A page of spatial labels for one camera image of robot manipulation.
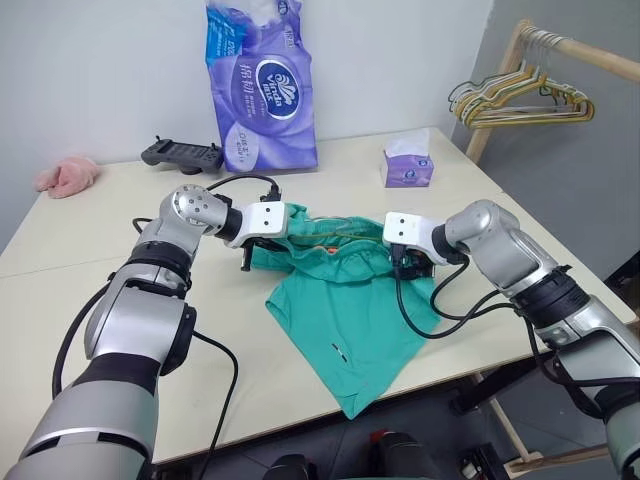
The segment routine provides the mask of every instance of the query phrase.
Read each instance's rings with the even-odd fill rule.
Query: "purple tissue box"
[[[385,152],[380,168],[386,188],[428,187],[433,175],[433,161],[429,155],[396,155]]]

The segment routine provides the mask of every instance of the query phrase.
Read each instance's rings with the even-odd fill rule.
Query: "white wall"
[[[450,134],[446,95],[471,73],[491,4],[307,0],[318,138]],[[65,155],[135,160],[156,133],[219,142],[205,34],[204,0],[0,2],[0,248],[35,173]]]

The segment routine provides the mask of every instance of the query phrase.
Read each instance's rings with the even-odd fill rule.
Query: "clothes hanger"
[[[450,102],[449,103],[449,111],[453,112],[455,110],[455,107],[458,105],[458,103],[460,101],[462,101],[463,98],[466,97],[470,93],[480,93],[480,92],[485,91],[486,89],[490,88],[491,86],[496,85],[497,83],[499,83],[501,81],[509,81],[509,80],[511,80],[513,78],[516,78],[516,77],[522,75],[524,73],[524,71],[525,71],[525,67],[526,67],[526,61],[523,60],[520,63],[519,69],[516,70],[515,72],[491,75],[491,76],[485,78],[484,80],[482,80],[482,82],[480,82],[477,85],[474,84],[474,83],[471,83],[471,82],[465,82],[465,84],[474,85],[477,88],[459,89],[459,87],[464,85],[464,84],[458,85],[449,94],[449,97],[448,97],[448,100]]]
[[[485,95],[476,95],[470,102],[467,102],[464,106],[464,109],[460,112],[458,118],[462,123],[466,123],[466,118],[473,112],[478,106],[483,104],[493,104],[497,103],[501,97],[509,94],[510,92],[518,91],[524,92],[529,91],[532,88],[538,88],[544,83],[544,80],[541,81],[541,70],[539,67],[529,66],[529,70],[531,74],[528,77],[522,78],[518,81],[508,82],[506,85],[497,88],[495,91],[491,92],[491,96]]]
[[[483,109],[495,109],[504,106],[509,100],[525,93],[538,90],[547,81],[547,74],[543,73],[533,81],[525,81],[521,84],[510,86],[499,91],[494,99],[476,102],[469,105],[462,114],[461,121],[469,126],[475,116]]]
[[[536,47],[535,55],[538,66],[545,66],[550,47],[561,41],[563,37],[551,34],[535,28],[527,28],[523,31],[523,41],[527,42],[526,54],[532,46]],[[509,87],[501,88],[494,97],[480,99],[475,102],[467,102],[461,113],[461,121],[470,128],[544,124],[544,123],[576,123],[589,121],[593,118],[595,107],[587,96],[568,84],[559,84],[543,74],[534,83],[522,82]],[[506,107],[505,104],[518,95],[522,95],[538,88],[539,93],[552,96],[556,105],[549,107]],[[558,98],[564,99],[564,105],[558,104]]]
[[[488,82],[485,87],[479,92],[470,92],[467,93],[463,98],[461,98],[454,107],[455,115],[460,119],[462,117],[462,112],[464,109],[471,104],[472,102],[480,101],[482,98],[489,100],[502,89],[507,88],[513,85],[520,84],[521,82],[526,82],[532,80],[534,75],[536,74],[536,69],[533,65],[529,65],[522,70],[522,72],[515,72],[516,74],[513,76],[505,76],[501,79],[496,79],[496,81]]]
[[[478,85],[472,82],[463,82],[459,86],[455,87],[449,94],[448,99],[451,102],[449,105],[449,111],[454,112],[459,118],[462,110],[464,109],[464,106],[467,105],[471,100],[473,100],[476,94],[491,96],[493,94],[492,92],[495,92],[500,87],[517,83],[516,79],[524,80],[525,77],[523,75],[525,74],[525,67],[527,66],[526,54],[532,48],[533,42],[528,35],[523,36],[522,42],[524,43],[525,54],[523,55],[523,60],[522,62],[520,62],[520,67],[518,70],[506,74],[492,75],[490,77],[487,77]],[[477,88],[470,88],[469,85],[477,86]]]
[[[469,122],[472,128],[542,123],[576,123],[593,118],[595,106],[583,93],[567,84],[547,80],[546,86],[562,93],[565,105],[503,107],[479,112]]]

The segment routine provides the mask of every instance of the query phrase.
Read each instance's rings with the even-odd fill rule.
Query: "tissue box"
[[[429,132],[420,130],[387,144],[380,174],[386,188],[428,187],[433,169],[429,156]]]

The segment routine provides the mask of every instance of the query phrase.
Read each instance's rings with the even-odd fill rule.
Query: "logo on package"
[[[287,5],[286,0],[280,0],[278,2],[278,13],[280,13],[280,15],[286,15],[288,11],[289,5]]]
[[[256,78],[269,115],[278,120],[291,118],[300,102],[298,84],[291,71],[280,62],[265,60],[258,64]]]

